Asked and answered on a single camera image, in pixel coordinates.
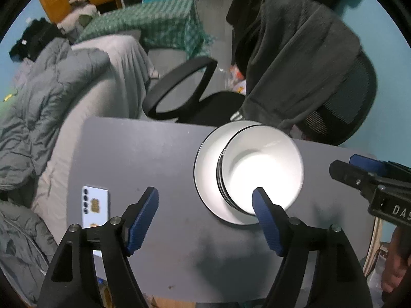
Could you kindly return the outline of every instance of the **blue gripper pad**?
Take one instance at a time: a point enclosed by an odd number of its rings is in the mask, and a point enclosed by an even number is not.
[[[141,248],[145,235],[151,225],[151,221],[153,221],[155,212],[158,209],[158,204],[158,190],[154,188],[130,228],[127,250],[131,255],[134,251]]]
[[[253,191],[252,204],[254,212],[256,212],[258,221],[262,227],[264,236],[268,243],[268,247],[275,251],[277,255],[284,255],[284,247],[281,244],[280,230],[276,224],[270,208],[280,207],[274,205],[263,188],[256,188]]]
[[[384,162],[373,160],[372,158],[354,154],[350,157],[350,164],[368,172],[374,172],[378,176],[387,175],[387,169]]]

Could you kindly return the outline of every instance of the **black chair armrest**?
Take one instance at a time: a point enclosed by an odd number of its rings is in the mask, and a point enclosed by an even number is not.
[[[157,106],[160,101],[179,83],[184,81],[187,77],[194,74],[206,67],[199,85],[195,89],[191,97],[179,108],[166,111],[157,112]],[[162,77],[159,82],[147,93],[143,101],[143,112],[147,117],[164,120],[177,118],[179,115],[190,110],[193,105],[196,105],[200,97],[202,96],[204,90],[206,89],[212,75],[214,74],[215,68],[217,67],[217,61],[207,56],[201,56],[198,58],[191,59],[185,63],[179,65],[177,68],[173,69],[170,73]]]

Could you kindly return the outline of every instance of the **human hand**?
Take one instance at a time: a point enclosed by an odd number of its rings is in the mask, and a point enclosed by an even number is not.
[[[388,257],[381,276],[381,288],[387,293],[391,293],[399,285],[408,267],[411,265],[411,256],[408,260],[405,260],[399,254],[400,238],[401,228],[397,227],[388,246]]]

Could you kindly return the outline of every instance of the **mesh chair backrest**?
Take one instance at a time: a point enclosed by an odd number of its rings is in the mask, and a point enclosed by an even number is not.
[[[374,68],[361,52],[337,92],[297,126],[309,140],[342,144],[363,123],[376,92]]]

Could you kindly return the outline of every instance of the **gold sticker on phone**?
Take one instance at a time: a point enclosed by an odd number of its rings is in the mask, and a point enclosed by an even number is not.
[[[91,211],[94,213],[100,213],[100,202],[98,199],[91,199]]]

